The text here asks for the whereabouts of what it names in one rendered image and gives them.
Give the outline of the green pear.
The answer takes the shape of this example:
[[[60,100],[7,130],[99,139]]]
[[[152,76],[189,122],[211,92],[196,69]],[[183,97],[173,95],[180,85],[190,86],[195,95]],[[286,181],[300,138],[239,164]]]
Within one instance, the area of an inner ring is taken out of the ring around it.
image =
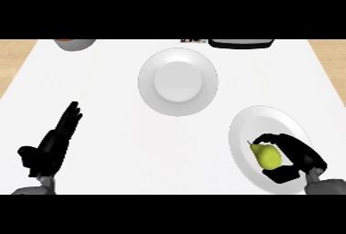
[[[248,144],[258,166],[264,170],[275,170],[281,166],[281,153],[270,144]]]

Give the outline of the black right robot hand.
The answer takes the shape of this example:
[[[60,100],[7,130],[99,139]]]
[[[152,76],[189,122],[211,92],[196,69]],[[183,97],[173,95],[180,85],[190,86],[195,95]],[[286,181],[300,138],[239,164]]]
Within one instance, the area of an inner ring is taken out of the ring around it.
[[[306,173],[306,182],[319,181],[319,175],[326,169],[326,162],[316,151],[292,136],[281,133],[264,133],[255,140],[254,144],[273,144],[286,158],[291,165],[281,165],[273,170],[261,170],[261,173],[278,183],[286,183],[300,177],[300,171]]]

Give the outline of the white round plate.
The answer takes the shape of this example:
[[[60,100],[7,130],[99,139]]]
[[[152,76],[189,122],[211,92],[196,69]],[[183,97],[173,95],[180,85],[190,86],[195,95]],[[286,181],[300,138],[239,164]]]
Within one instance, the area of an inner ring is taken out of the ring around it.
[[[168,48],[146,60],[137,76],[143,102],[162,115],[182,117],[201,112],[218,86],[213,63],[189,48]]]
[[[250,143],[264,134],[281,134],[297,138],[307,146],[312,145],[304,129],[286,113],[273,107],[251,106],[235,116],[227,132],[227,144],[235,164],[252,185],[272,194],[301,194],[306,176],[278,184],[261,173]]]

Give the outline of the grey bowl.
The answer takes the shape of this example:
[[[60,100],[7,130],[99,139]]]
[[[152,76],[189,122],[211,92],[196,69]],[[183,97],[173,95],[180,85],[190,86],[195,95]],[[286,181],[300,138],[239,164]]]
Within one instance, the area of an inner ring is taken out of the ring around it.
[[[79,51],[91,46],[94,39],[56,39],[54,43],[65,51]]]

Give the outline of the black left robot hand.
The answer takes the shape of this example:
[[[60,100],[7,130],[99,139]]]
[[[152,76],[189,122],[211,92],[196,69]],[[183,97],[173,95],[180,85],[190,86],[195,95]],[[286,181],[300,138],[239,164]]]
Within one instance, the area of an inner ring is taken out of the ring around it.
[[[23,167],[29,169],[29,177],[53,176],[62,166],[68,152],[69,140],[82,114],[78,102],[74,101],[63,111],[53,130],[43,137],[38,147],[22,146],[17,154]]]

